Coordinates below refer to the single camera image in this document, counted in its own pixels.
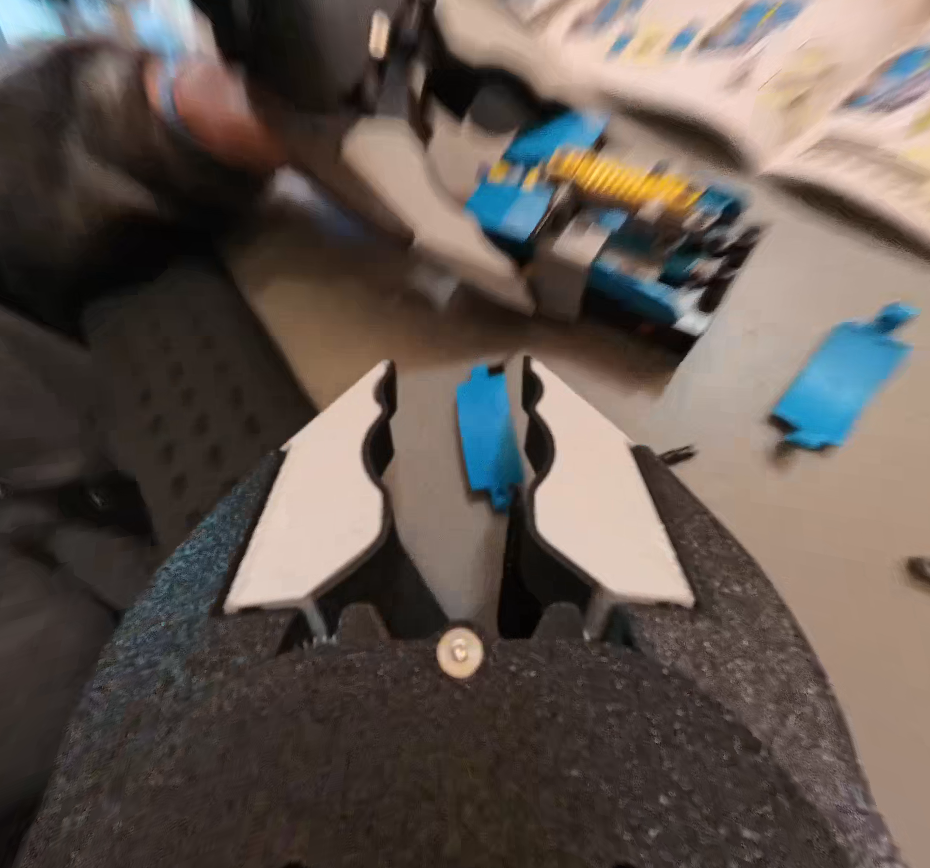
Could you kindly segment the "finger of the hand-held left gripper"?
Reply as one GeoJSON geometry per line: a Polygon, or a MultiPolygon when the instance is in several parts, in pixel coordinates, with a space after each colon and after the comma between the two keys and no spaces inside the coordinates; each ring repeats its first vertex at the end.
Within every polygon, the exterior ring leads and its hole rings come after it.
{"type": "Polygon", "coordinates": [[[404,120],[360,120],[343,138],[342,156],[412,231],[412,249],[421,261],[505,308],[535,314],[535,299],[516,261],[436,183],[420,141],[404,120]]]}
{"type": "Polygon", "coordinates": [[[512,143],[512,132],[494,133],[471,118],[434,108],[429,170],[454,200],[469,200],[512,143]]]}

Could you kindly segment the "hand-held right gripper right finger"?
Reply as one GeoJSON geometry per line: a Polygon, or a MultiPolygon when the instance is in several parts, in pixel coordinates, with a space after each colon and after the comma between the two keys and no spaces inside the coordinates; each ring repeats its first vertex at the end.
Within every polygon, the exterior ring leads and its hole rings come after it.
{"type": "Polygon", "coordinates": [[[530,476],[508,517],[505,638],[565,615],[561,637],[633,642],[631,607],[694,608],[629,437],[529,355],[521,406],[530,476]]]}

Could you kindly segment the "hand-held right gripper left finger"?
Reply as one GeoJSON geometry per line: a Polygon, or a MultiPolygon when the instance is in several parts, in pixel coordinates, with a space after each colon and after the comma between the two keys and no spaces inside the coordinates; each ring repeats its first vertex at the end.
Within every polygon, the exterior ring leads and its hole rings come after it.
{"type": "Polygon", "coordinates": [[[296,609],[331,640],[344,587],[393,526],[384,474],[396,367],[380,361],[281,448],[283,455],[224,597],[224,614],[296,609]]]}

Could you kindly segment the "blue yellow toy brick model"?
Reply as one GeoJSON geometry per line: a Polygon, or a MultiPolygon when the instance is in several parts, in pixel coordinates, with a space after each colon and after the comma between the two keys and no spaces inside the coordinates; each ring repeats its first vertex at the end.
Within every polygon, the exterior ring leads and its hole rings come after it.
{"type": "Polygon", "coordinates": [[[687,353],[766,232],[749,197],[633,161],[602,111],[526,125],[465,203],[517,262],[542,316],[592,318],[687,353]]]}

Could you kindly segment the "blue curved panel piece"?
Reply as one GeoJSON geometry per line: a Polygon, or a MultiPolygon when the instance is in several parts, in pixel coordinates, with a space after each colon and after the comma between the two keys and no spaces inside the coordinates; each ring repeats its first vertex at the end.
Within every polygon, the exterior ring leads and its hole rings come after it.
{"type": "Polygon", "coordinates": [[[502,363],[479,364],[456,389],[459,442],[469,489],[497,513],[510,510],[524,482],[502,363]]]}

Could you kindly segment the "narrow blue curved arc piece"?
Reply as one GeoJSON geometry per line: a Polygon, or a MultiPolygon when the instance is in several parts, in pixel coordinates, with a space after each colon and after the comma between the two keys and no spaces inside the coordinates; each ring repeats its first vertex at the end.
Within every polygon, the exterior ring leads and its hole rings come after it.
{"type": "Polygon", "coordinates": [[[920,316],[901,302],[871,319],[834,326],[771,411],[783,445],[807,451],[843,446],[863,412],[912,353],[899,331],[920,316]]]}

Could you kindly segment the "person's left forearm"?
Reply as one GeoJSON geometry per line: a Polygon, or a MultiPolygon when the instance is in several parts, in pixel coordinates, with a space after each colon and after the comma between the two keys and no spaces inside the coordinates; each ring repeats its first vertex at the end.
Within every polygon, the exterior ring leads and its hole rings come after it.
{"type": "Polygon", "coordinates": [[[2,52],[2,285],[15,295],[48,301],[96,231],[173,199],[188,167],[149,102],[154,65],[101,37],[2,52]]]}

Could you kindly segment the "grey desk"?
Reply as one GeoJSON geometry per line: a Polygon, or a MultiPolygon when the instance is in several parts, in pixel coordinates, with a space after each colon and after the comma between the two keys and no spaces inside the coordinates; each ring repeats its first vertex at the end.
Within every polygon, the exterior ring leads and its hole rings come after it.
{"type": "Polygon", "coordinates": [[[827,671],[877,809],[909,866],[928,866],[928,254],[831,194],[750,181],[771,223],[709,334],[681,363],[620,327],[568,326],[465,292],[440,311],[410,262],[378,242],[325,236],[296,210],[232,249],[237,285],[323,408],[384,358],[398,368],[403,444],[390,481],[402,537],[453,612],[491,616],[492,547],[452,467],[454,384],[478,360],[537,355],[633,440],[691,443],[678,469],[764,569],[827,671]],[[888,301],[922,309],[913,353],[842,447],[781,448],[771,406],[829,327],[888,301]]]}

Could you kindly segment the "person's left hand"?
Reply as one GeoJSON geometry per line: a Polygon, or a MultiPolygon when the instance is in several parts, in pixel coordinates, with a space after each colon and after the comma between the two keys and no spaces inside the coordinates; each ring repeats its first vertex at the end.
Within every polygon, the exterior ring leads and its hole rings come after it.
{"type": "Polygon", "coordinates": [[[253,110],[246,84],[222,62],[150,58],[142,71],[151,109],[218,162],[260,175],[285,166],[285,149],[253,110]]]}

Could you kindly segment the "white instruction booklet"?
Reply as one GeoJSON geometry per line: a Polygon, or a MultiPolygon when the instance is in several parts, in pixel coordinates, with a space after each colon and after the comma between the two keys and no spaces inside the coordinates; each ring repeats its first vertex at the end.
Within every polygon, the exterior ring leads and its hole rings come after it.
{"type": "Polygon", "coordinates": [[[528,27],[560,81],[928,247],[928,0],[567,0],[528,27]]]}

